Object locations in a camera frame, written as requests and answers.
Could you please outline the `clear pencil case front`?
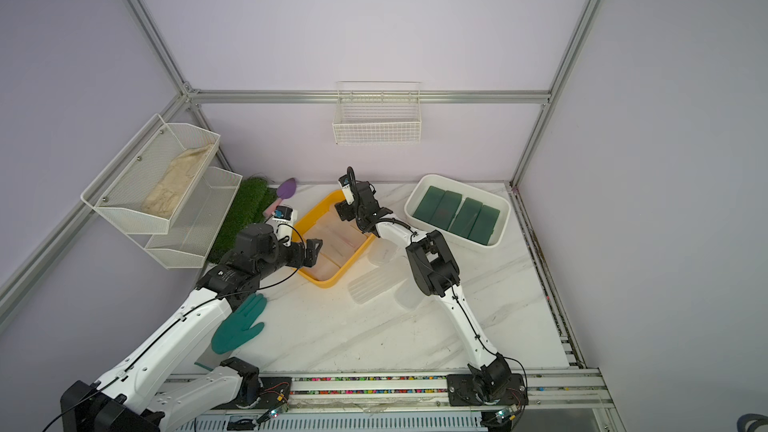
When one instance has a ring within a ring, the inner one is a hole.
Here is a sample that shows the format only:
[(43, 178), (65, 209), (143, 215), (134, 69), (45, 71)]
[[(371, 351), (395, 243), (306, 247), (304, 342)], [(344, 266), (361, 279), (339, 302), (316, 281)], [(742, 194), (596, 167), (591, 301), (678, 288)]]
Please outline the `clear pencil case front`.
[(344, 266), (367, 240), (351, 222), (341, 221), (336, 215), (323, 215), (309, 230), (313, 239), (322, 239), (320, 251), (336, 264)]

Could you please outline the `clear ribbed pencil case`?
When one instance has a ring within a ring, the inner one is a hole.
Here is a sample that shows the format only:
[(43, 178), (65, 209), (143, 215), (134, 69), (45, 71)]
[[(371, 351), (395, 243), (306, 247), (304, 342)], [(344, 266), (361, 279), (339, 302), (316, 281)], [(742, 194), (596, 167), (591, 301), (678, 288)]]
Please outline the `clear ribbed pencil case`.
[(418, 308), (425, 298), (426, 295), (411, 279), (404, 281), (394, 293), (396, 303), (401, 308), (408, 311), (413, 311)]
[(353, 279), (348, 292), (355, 304), (363, 305), (387, 292), (400, 282), (400, 275), (393, 269), (378, 267)]

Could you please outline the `green pencil case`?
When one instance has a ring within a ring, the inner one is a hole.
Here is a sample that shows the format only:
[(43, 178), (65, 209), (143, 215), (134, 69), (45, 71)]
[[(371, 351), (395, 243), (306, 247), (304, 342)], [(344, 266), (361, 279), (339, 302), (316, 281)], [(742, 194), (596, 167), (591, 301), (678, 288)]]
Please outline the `green pencil case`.
[(488, 205), (483, 205), (470, 230), (468, 239), (474, 243), (487, 246), (494, 234), (500, 211)]
[(459, 237), (468, 238), (483, 204), (472, 198), (466, 198), (457, 212), (449, 231)]
[(462, 200), (463, 196), (461, 194), (446, 190), (436, 213), (430, 221), (430, 224), (436, 228), (448, 230), (456, 216)]
[(417, 205), (412, 216), (420, 221), (429, 223), (445, 195), (445, 191), (435, 186), (429, 186)]

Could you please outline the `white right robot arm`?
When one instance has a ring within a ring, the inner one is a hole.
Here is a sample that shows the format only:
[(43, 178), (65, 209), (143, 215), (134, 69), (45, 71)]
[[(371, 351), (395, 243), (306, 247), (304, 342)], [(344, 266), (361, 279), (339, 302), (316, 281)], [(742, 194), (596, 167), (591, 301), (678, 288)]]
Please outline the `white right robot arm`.
[(467, 303), (459, 264), (443, 234), (436, 229), (414, 228), (391, 209), (381, 206), (375, 197), (375, 187), (357, 179), (351, 167), (338, 183), (344, 195), (335, 205), (340, 219), (352, 221), (360, 231), (402, 247), (418, 290), (435, 298), (449, 315), (468, 354), (471, 392), (463, 400), (490, 406), (510, 398), (521, 413), (528, 405), (526, 370), (520, 367), (515, 373), (510, 364), (522, 363), (501, 353), (484, 333)]

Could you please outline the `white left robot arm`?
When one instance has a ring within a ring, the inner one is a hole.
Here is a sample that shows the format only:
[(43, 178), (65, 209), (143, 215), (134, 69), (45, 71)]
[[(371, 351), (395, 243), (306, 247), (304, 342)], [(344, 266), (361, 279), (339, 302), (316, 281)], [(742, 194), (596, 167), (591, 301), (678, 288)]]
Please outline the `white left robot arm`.
[(128, 357), (92, 383), (77, 381), (60, 399), (66, 431), (173, 431), (222, 404), (251, 408), (267, 391), (257, 366), (237, 358), (162, 395), (160, 387), (189, 356), (234, 350), (264, 328), (262, 279), (317, 263), (318, 238), (293, 241), (288, 224), (251, 224), (209, 269), (175, 313)]

